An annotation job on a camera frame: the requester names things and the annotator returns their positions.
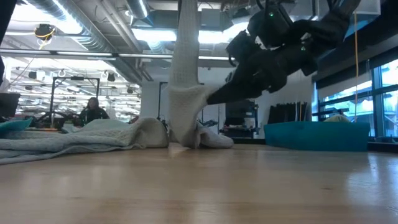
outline blue bin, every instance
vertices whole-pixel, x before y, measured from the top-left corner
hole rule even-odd
[[[266,144],[309,151],[367,151],[369,123],[288,122],[264,126]]]

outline gray blanket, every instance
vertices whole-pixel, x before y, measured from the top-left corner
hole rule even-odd
[[[0,139],[0,165],[50,159],[62,154],[167,147],[163,124],[154,118],[126,124],[99,119],[70,134],[9,131]]]

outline wooden surface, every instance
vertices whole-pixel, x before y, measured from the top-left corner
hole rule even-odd
[[[397,224],[398,157],[173,146],[0,166],[0,223]]]

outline knit blanket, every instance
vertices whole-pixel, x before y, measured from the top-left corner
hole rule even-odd
[[[198,148],[201,144],[232,147],[232,139],[196,122],[197,114],[207,105],[207,98],[220,87],[199,84],[199,27],[198,1],[183,0],[169,76],[169,127],[174,138],[185,147]]]
[[[0,165],[51,159],[63,154],[168,147],[163,124],[143,118],[134,124],[97,119],[70,134],[8,131],[0,139]]]

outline dark clothing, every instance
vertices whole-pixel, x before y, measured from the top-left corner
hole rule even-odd
[[[109,116],[102,108],[92,110],[86,108],[80,113],[79,118],[83,121],[83,125],[86,125],[95,119],[109,119]]]

